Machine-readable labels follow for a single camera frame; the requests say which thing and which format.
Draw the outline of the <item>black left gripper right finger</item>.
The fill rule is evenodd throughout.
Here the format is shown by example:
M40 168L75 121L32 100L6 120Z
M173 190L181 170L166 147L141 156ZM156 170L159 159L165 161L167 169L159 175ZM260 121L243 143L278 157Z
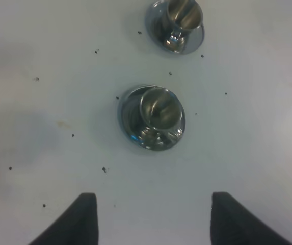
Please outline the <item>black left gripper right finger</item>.
M291 244L227 192L211 196L211 244Z

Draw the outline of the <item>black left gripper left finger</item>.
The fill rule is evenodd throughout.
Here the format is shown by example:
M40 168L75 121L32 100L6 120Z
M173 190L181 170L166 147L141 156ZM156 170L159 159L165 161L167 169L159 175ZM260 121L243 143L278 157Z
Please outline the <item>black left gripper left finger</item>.
M99 242L97 199L82 193L31 244L90 244Z

